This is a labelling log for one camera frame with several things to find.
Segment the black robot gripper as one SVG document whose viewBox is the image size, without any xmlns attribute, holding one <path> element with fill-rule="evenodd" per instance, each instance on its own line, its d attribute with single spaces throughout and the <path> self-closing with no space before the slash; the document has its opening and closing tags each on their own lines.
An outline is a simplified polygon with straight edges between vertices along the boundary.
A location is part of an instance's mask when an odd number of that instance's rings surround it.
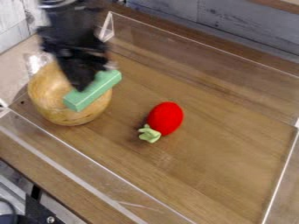
<svg viewBox="0 0 299 224">
<path fill-rule="evenodd" d="M 39 3 L 49 24 L 38 28 L 42 49 L 58 61 L 70 84 L 83 91 L 101 71 L 115 67 L 98 35 L 103 8 L 94 3 Z"/>
</svg>

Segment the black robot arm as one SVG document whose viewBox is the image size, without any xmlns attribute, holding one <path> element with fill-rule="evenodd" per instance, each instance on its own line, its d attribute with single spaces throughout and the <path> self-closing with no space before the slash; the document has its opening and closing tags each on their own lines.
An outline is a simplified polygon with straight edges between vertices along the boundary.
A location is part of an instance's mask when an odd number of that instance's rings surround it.
<svg viewBox="0 0 299 224">
<path fill-rule="evenodd" d="M 109 70 L 109 44 L 97 36 L 103 8 L 94 0 L 41 0 L 50 24 L 38 28 L 42 49 L 58 61 L 70 84 L 83 91 Z"/>
</svg>

